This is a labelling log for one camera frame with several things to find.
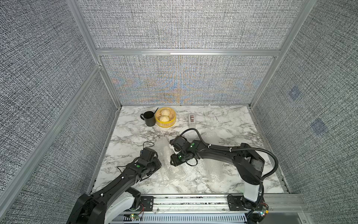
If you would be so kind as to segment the small white ribbed vase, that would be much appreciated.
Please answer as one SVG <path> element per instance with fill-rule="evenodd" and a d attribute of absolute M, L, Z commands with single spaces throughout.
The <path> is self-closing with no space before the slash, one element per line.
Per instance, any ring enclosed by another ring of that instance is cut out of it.
<path fill-rule="evenodd" d="M 162 163 L 162 172 L 168 178 L 171 178 L 176 169 L 170 164 L 170 156 L 173 154 L 173 150 L 170 148 L 169 141 L 166 137 L 159 138 L 157 144 L 159 159 Z"/>

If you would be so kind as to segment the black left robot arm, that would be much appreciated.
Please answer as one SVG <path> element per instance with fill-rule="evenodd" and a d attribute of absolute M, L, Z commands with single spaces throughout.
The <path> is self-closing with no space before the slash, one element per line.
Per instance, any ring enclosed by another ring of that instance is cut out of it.
<path fill-rule="evenodd" d="M 144 148 L 139 157 L 125 166 L 124 171 L 112 182 L 94 194 L 82 194 L 67 220 L 68 224 L 105 224 L 110 206 L 136 183 L 161 168 L 158 153 Z"/>

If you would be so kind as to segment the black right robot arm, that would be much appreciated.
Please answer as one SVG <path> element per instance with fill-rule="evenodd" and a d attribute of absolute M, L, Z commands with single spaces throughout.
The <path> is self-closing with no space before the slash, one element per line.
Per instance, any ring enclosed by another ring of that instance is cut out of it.
<path fill-rule="evenodd" d="M 191 159 L 211 159 L 234 165 L 244 181 L 244 202 L 258 204 L 265 160 L 248 144 L 224 147 L 204 143 L 201 140 L 189 142 L 186 138 L 177 136 L 170 140 L 170 145 L 177 152 L 171 155 L 170 160 L 170 164 L 175 167 Z"/>

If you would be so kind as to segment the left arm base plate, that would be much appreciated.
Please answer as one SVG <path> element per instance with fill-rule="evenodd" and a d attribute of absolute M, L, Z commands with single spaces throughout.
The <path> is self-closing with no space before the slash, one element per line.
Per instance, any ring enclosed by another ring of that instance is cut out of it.
<path fill-rule="evenodd" d="M 154 206 L 154 197 L 153 196 L 140 196 L 135 197 L 131 211 L 140 212 L 140 211 L 153 211 Z"/>

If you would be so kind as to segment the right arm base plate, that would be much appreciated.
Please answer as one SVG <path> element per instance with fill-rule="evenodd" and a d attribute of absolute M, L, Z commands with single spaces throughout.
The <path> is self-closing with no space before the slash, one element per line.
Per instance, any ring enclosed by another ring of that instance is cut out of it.
<path fill-rule="evenodd" d="M 247 200 L 242 195 L 232 195 L 227 196 L 227 204 L 230 211 L 257 211 L 266 213 L 269 210 L 268 204 L 262 199 L 260 204 L 258 202 L 253 203 L 250 200 Z"/>

